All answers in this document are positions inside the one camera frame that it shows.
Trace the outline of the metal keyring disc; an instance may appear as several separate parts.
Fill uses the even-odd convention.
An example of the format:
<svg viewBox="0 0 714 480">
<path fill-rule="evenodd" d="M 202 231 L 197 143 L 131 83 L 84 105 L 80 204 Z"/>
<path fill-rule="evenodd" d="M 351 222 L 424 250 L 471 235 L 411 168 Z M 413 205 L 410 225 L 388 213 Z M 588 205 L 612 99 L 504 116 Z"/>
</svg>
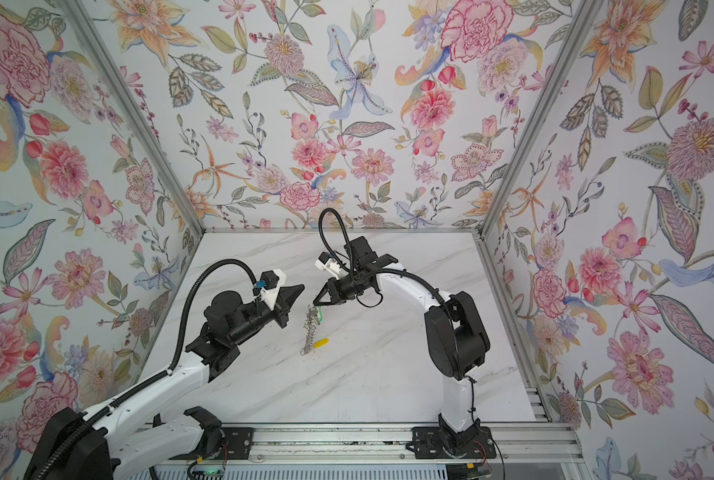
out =
<svg viewBox="0 0 714 480">
<path fill-rule="evenodd" d="M 300 352 L 302 356 L 308 355 L 315 349 L 314 344 L 317 341 L 316 332 L 318 327 L 321 325 L 322 320 L 318 319 L 317 307 L 315 307 L 314 305 L 310 305 L 307 309 L 306 318 L 304 322 L 306 336 L 304 346 Z"/>
</svg>

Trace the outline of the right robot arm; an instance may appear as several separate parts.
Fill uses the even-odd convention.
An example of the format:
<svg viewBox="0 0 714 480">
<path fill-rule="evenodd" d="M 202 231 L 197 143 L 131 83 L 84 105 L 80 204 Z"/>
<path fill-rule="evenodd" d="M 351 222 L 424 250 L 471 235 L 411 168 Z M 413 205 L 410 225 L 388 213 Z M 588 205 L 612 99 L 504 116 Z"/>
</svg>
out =
<svg viewBox="0 0 714 480">
<path fill-rule="evenodd" d="M 378 255 L 364 237 L 345 245 L 348 259 L 331 250 L 315 266 L 330 275 L 315 297 L 316 307 L 360 301 L 372 290 L 380 298 L 405 302 L 424 320 L 429 357 L 443 376 L 443 408 L 439 435 L 449 450 L 462 449 L 484 431 L 477 417 L 469 372 L 484 364 L 491 341 L 474 298 L 467 292 L 449 293 L 408 270 L 390 254 Z"/>
</svg>

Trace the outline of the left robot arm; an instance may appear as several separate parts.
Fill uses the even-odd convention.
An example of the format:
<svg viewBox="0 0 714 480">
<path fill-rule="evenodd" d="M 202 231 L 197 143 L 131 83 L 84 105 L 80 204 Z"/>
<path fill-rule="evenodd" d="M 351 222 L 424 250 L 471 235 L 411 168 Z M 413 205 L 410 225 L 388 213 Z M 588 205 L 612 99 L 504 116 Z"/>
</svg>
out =
<svg viewBox="0 0 714 480">
<path fill-rule="evenodd" d="M 67 407 L 51 417 L 25 476 L 28 479 L 127 479 L 165 460 L 203 459 L 224 449 L 222 421 L 194 406 L 158 426 L 147 424 L 187 394 L 222 375 L 241 345 L 266 325 L 285 327 L 302 284 L 261 292 L 244 302 L 239 293 L 218 294 L 206 322 L 177 363 L 125 392 L 84 411 Z"/>
</svg>

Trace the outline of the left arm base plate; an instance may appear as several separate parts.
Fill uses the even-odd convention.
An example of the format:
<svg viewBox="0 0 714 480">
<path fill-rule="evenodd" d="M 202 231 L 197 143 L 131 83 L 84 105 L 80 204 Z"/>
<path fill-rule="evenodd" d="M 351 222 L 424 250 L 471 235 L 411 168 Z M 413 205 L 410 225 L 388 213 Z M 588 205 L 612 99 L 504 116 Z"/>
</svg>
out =
<svg viewBox="0 0 714 480">
<path fill-rule="evenodd" d="M 171 457 L 171 460 L 248 460 L 254 433 L 255 429 L 251 427 L 222 427 L 221 432 L 214 429 L 205 434 L 194 449 Z"/>
</svg>

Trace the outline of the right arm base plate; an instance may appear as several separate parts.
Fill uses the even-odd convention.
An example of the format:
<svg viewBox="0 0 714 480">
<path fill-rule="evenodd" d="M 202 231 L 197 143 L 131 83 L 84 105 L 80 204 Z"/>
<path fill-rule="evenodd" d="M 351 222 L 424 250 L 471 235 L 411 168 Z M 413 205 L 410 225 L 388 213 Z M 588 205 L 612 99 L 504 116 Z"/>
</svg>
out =
<svg viewBox="0 0 714 480">
<path fill-rule="evenodd" d="M 405 448 L 417 460 L 490 460 L 498 457 L 491 430 L 483 426 L 471 426 L 458 433 L 441 426 L 417 426 L 412 429 L 411 441 Z"/>
</svg>

